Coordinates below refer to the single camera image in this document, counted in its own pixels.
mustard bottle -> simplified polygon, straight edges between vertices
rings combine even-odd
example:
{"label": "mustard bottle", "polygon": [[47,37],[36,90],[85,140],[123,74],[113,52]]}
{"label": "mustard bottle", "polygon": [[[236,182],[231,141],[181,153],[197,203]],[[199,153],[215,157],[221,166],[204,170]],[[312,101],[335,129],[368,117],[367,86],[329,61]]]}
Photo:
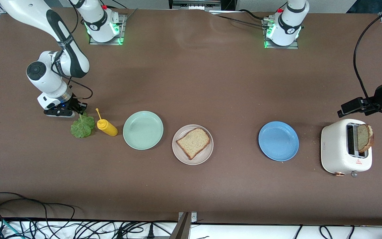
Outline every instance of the mustard bottle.
{"label": "mustard bottle", "polygon": [[97,121],[97,127],[110,136],[116,136],[118,133],[117,128],[110,124],[110,122],[108,122],[107,120],[101,118],[100,111],[98,111],[98,108],[96,108],[95,110],[97,111],[98,116],[100,117],[100,120]]}

brown table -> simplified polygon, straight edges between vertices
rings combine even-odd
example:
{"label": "brown table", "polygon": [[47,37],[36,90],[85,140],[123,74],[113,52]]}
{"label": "brown table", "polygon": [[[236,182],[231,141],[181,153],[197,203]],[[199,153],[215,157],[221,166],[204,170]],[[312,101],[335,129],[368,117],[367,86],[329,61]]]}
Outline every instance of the brown table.
{"label": "brown table", "polygon": [[[73,9],[56,11],[73,28]],[[229,16],[257,23],[245,13]],[[119,129],[142,110],[164,123],[161,141],[138,151],[98,130],[76,139],[72,119],[45,116],[25,71],[42,51],[59,48],[48,34],[2,15],[0,191],[74,204],[82,207],[76,218],[87,219],[172,220],[197,211],[202,222],[382,224],[382,115],[351,116],[375,130],[372,168],[358,178],[327,173],[319,149],[320,131],[339,120],[340,105],[362,96],[352,54],[374,18],[309,14],[299,50],[265,49],[260,29],[198,10],[137,10],[123,46],[88,45],[79,25],[74,36],[91,64],[79,81],[94,90],[89,114],[96,117],[98,107]],[[373,94],[382,84],[382,24],[367,32],[358,64]],[[299,135],[290,161],[268,159],[258,146],[260,128],[274,120]],[[214,138],[202,165],[182,164],[171,150],[186,124],[203,125]],[[6,215],[43,216],[30,204],[9,208]]]}

bread slice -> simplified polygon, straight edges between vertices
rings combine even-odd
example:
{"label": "bread slice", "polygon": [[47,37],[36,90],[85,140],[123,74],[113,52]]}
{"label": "bread slice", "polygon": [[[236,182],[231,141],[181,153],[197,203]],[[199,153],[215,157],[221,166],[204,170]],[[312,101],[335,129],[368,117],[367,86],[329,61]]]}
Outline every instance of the bread slice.
{"label": "bread slice", "polygon": [[182,148],[188,159],[192,160],[209,145],[210,137],[202,128],[195,128],[177,140],[176,143]]}
{"label": "bread slice", "polygon": [[359,153],[367,151],[374,145],[374,133],[368,124],[361,124],[357,127],[357,150]]}

white plate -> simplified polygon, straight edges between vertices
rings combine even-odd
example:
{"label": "white plate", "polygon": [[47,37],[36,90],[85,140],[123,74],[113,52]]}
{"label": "white plate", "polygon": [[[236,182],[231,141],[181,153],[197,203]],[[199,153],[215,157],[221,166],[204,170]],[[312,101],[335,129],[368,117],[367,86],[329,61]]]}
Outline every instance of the white plate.
{"label": "white plate", "polygon": [[[193,130],[195,128],[202,128],[204,131],[206,131],[206,133],[210,137],[210,143],[209,143],[209,145],[206,146],[206,148],[204,148],[200,153],[198,153],[194,157],[194,159],[189,160],[188,156],[185,154],[185,152],[182,150],[182,148],[179,147],[179,145],[176,143],[176,141],[181,139],[182,137],[184,137],[188,132],[190,132],[191,130]],[[179,159],[179,161],[181,161],[185,164],[188,164],[188,165],[199,165],[199,164],[205,162],[210,157],[210,155],[212,154],[212,152],[213,152],[213,138],[212,138],[212,135],[210,134],[210,132],[206,128],[204,128],[200,125],[197,125],[197,124],[188,124],[188,125],[185,125],[184,127],[180,128],[176,132],[176,134],[173,136],[172,149],[173,149],[173,153],[175,154],[176,158]]]}

mint green plate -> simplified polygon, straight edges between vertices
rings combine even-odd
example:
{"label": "mint green plate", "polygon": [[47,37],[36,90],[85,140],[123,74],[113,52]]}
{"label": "mint green plate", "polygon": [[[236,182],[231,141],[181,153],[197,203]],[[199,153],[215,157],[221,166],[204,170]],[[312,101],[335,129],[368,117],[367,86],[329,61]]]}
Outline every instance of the mint green plate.
{"label": "mint green plate", "polygon": [[138,150],[154,147],[163,136],[163,123],[153,112],[140,111],[131,115],[123,126],[126,143]]}

